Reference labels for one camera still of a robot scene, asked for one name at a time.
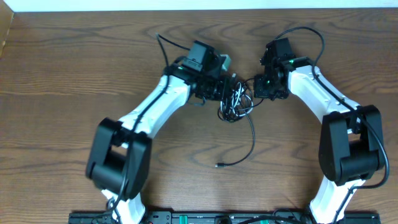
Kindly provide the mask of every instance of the black mounting base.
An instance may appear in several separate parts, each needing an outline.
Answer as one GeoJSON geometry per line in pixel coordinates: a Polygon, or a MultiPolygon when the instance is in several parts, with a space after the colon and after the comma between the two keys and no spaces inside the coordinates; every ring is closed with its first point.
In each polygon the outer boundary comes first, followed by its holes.
{"type": "MultiPolygon", "coordinates": [[[[71,213],[69,214],[69,224],[114,224],[111,215],[104,213],[71,213]]],[[[273,213],[173,213],[173,212],[148,212],[142,219],[141,224],[237,224],[251,218],[262,215],[272,216],[273,213]]],[[[303,220],[303,212],[278,211],[279,217],[303,220]]],[[[264,220],[254,222],[254,224],[274,224],[285,223],[264,220]]],[[[379,214],[376,213],[346,213],[344,219],[337,224],[381,224],[379,214]]]]}

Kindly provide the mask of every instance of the cable connector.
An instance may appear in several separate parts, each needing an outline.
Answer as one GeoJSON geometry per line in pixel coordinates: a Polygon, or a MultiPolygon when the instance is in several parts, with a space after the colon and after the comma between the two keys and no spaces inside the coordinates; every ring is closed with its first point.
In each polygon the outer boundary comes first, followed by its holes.
{"type": "Polygon", "coordinates": [[[218,162],[218,163],[216,164],[216,167],[226,167],[226,165],[225,165],[224,162],[218,162]]]}

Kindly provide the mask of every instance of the tangled cable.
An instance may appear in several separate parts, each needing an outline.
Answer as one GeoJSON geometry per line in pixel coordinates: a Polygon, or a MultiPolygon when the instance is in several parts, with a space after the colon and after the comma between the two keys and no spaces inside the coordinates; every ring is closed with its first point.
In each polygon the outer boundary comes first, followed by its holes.
{"type": "Polygon", "coordinates": [[[249,114],[257,105],[253,103],[253,93],[250,90],[247,82],[238,81],[233,88],[230,97],[224,97],[220,101],[218,108],[218,117],[222,121],[235,122],[242,119],[246,114],[249,114]]]}

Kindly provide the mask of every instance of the black cable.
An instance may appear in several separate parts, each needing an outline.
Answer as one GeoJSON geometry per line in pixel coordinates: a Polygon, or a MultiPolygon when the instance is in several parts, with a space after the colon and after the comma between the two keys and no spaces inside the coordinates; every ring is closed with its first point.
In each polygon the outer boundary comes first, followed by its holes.
{"type": "Polygon", "coordinates": [[[166,80],[166,85],[164,86],[163,90],[154,98],[142,112],[138,115],[136,122],[134,123],[134,126],[131,129],[131,132],[134,133],[136,130],[138,124],[141,122],[142,117],[144,117],[145,113],[151,108],[151,106],[166,92],[167,88],[169,87],[169,82],[170,82],[170,75],[169,75],[169,60],[167,59],[166,51],[164,50],[163,44],[161,43],[159,39],[160,35],[156,33],[156,39],[160,45],[160,48],[162,49],[162,53],[164,56],[164,60],[166,62],[166,75],[167,75],[167,80],[166,80]]]}
{"type": "Polygon", "coordinates": [[[220,120],[226,121],[226,122],[229,122],[229,123],[233,123],[233,122],[239,121],[240,119],[243,118],[242,116],[240,116],[243,113],[237,114],[237,113],[235,113],[233,111],[235,109],[234,106],[233,106],[234,99],[236,98],[236,100],[239,100],[240,97],[241,97],[241,94],[238,97],[236,97],[235,96],[235,91],[239,91],[241,87],[242,86],[238,87],[238,83],[237,83],[236,86],[235,86],[235,88],[237,88],[237,89],[233,89],[233,93],[232,93],[231,96],[225,97],[224,93],[223,93],[223,97],[222,97],[222,100],[221,100],[222,104],[218,108],[218,113],[217,113],[218,118],[220,120]]]}
{"type": "Polygon", "coordinates": [[[247,109],[250,109],[250,108],[255,108],[256,106],[258,106],[258,105],[260,105],[262,102],[264,101],[264,99],[261,99],[261,101],[258,103],[258,104],[256,104],[256,105],[253,105],[253,106],[250,106],[250,107],[247,107],[247,108],[243,108],[243,109],[238,109],[238,110],[247,110],[247,109]]]}
{"type": "Polygon", "coordinates": [[[383,185],[387,182],[388,177],[389,177],[389,174],[390,174],[390,165],[389,165],[389,160],[388,160],[388,157],[387,157],[386,150],[384,149],[384,146],[383,146],[383,144],[382,144],[382,142],[381,142],[379,136],[376,134],[375,130],[373,129],[373,127],[365,120],[365,118],[364,118],[363,116],[361,116],[360,114],[358,114],[354,108],[352,108],[349,104],[347,104],[347,103],[344,101],[344,99],[341,99],[339,96],[337,96],[335,93],[333,93],[333,92],[332,92],[332,91],[319,79],[319,75],[315,73],[315,66],[317,66],[318,60],[319,60],[319,58],[322,56],[322,53],[323,53],[323,51],[324,51],[324,49],[325,49],[325,40],[324,40],[323,36],[321,35],[321,33],[319,33],[318,31],[316,31],[316,30],[314,30],[314,29],[312,29],[312,28],[309,28],[309,27],[295,27],[295,28],[289,29],[289,30],[287,30],[287,31],[285,31],[285,32],[283,32],[283,33],[281,33],[281,34],[279,34],[279,35],[275,38],[275,40],[276,40],[276,39],[279,39],[279,38],[282,37],[284,34],[287,34],[287,33],[289,33],[289,32],[292,32],[292,31],[295,31],[295,30],[298,30],[298,29],[306,29],[306,30],[310,30],[310,31],[316,33],[316,35],[319,36],[319,38],[321,39],[321,42],[322,42],[322,49],[321,49],[321,51],[320,51],[318,57],[317,57],[317,58],[315,59],[315,61],[312,63],[311,71],[312,71],[312,75],[314,76],[314,79],[316,79],[316,81],[317,81],[317,82],[318,82],[318,83],[319,83],[331,96],[333,96],[333,97],[337,100],[337,102],[339,102],[341,105],[343,105],[343,106],[345,106],[346,108],[348,108],[355,116],[357,116],[357,117],[359,118],[359,120],[361,120],[361,122],[363,123],[363,125],[365,125],[365,127],[367,127],[367,129],[370,131],[370,133],[371,133],[371,134],[374,136],[374,138],[376,139],[376,142],[377,142],[377,144],[379,145],[380,151],[382,152],[382,155],[383,155],[383,158],[384,158],[384,162],[385,162],[384,177],[383,177],[383,179],[382,179],[379,183],[374,184],[374,185],[352,186],[351,188],[348,189],[348,192],[347,192],[347,194],[346,194],[346,197],[345,197],[344,200],[342,201],[342,203],[341,203],[339,209],[336,211],[336,215],[335,215],[335,217],[334,217],[334,219],[333,219],[333,224],[335,224],[335,223],[337,222],[338,215],[339,215],[340,212],[342,211],[342,209],[343,209],[345,203],[347,202],[349,196],[350,196],[351,194],[354,193],[354,190],[356,190],[356,189],[375,189],[375,188],[378,188],[378,187],[383,186],[383,185]]]}
{"type": "Polygon", "coordinates": [[[105,216],[107,216],[107,215],[110,215],[110,216],[112,217],[112,214],[113,214],[113,212],[115,211],[116,217],[117,217],[117,218],[116,218],[116,224],[121,224],[121,217],[120,217],[120,214],[119,214],[118,210],[115,209],[114,206],[112,206],[112,205],[114,204],[114,202],[115,202],[115,201],[114,201],[114,198],[110,198],[110,199],[106,202],[106,207],[108,208],[107,211],[104,212],[104,213],[102,213],[101,215],[98,215],[98,216],[92,218],[90,223],[91,223],[91,224],[95,224],[95,223],[93,223],[93,222],[94,222],[94,220],[96,220],[96,221],[97,221],[96,224],[99,224],[99,222],[98,222],[98,219],[99,219],[99,218],[103,218],[103,217],[105,217],[105,216]]]}
{"type": "Polygon", "coordinates": [[[224,162],[219,162],[219,163],[216,164],[216,167],[227,167],[227,166],[233,166],[233,165],[239,164],[240,162],[244,161],[245,159],[247,159],[247,158],[252,154],[252,152],[253,152],[253,150],[254,150],[254,145],[255,145],[255,143],[256,143],[256,133],[255,133],[255,131],[254,131],[253,122],[251,121],[250,116],[246,113],[245,110],[244,110],[244,114],[245,114],[246,117],[248,118],[248,121],[249,121],[249,124],[250,124],[250,127],[251,127],[251,133],[252,133],[252,136],[253,136],[253,143],[252,143],[252,145],[251,145],[251,149],[250,149],[249,153],[246,154],[242,159],[240,159],[240,160],[238,160],[238,161],[236,161],[236,162],[227,163],[227,164],[224,163],[224,162]]]}
{"type": "Polygon", "coordinates": [[[246,84],[248,81],[250,81],[250,80],[254,80],[254,77],[253,78],[248,78],[247,80],[245,80],[244,81],[244,84],[246,84]]]}
{"type": "Polygon", "coordinates": [[[191,102],[187,102],[189,105],[193,105],[193,106],[204,106],[206,104],[206,98],[203,97],[202,98],[203,102],[202,103],[191,103],[191,102]]]}
{"type": "Polygon", "coordinates": [[[288,208],[278,208],[277,210],[275,210],[274,212],[272,212],[272,215],[276,217],[276,213],[280,212],[281,210],[285,210],[287,212],[290,212],[292,214],[292,216],[294,217],[295,220],[298,220],[296,218],[296,216],[294,215],[294,213],[292,211],[290,211],[290,209],[288,208]]]}
{"type": "Polygon", "coordinates": [[[277,221],[282,221],[282,222],[287,222],[287,223],[293,223],[293,224],[303,224],[300,221],[297,220],[292,220],[289,218],[282,218],[282,217],[275,217],[275,216],[269,216],[269,215],[261,215],[257,218],[251,218],[246,221],[240,222],[238,224],[250,224],[250,223],[255,223],[263,220],[277,220],[277,221]]]}
{"type": "Polygon", "coordinates": [[[181,46],[181,45],[179,45],[179,44],[176,44],[176,43],[172,42],[171,40],[167,40],[165,37],[162,37],[160,34],[156,34],[156,35],[158,35],[161,39],[163,39],[163,40],[166,41],[167,43],[170,43],[170,44],[172,44],[172,45],[174,45],[174,46],[176,46],[176,47],[179,47],[179,48],[184,49],[184,50],[191,50],[191,49],[189,49],[188,47],[184,47],[184,46],[181,46]]]}

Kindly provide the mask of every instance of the white cable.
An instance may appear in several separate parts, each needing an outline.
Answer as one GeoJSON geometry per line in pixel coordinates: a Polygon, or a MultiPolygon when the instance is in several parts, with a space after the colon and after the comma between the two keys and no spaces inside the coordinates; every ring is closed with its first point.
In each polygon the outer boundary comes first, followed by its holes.
{"type": "MultiPolygon", "coordinates": [[[[232,114],[235,114],[235,116],[243,117],[246,114],[249,114],[253,110],[253,105],[254,105],[253,100],[248,94],[245,94],[245,92],[247,90],[248,89],[246,89],[246,90],[244,89],[243,84],[241,82],[236,83],[235,89],[233,90],[233,93],[231,94],[231,99],[230,99],[231,106],[229,108],[232,111],[232,114]],[[250,101],[250,104],[249,104],[250,107],[247,107],[244,110],[243,110],[243,108],[239,108],[242,105],[243,97],[246,98],[245,106],[247,106],[247,102],[250,101]]],[[[224,109],[227,109],[227,108],[224,108],[223,101],[220,101],[220,108],[221,108],[222,113],[223,113],[224,109]]]]}

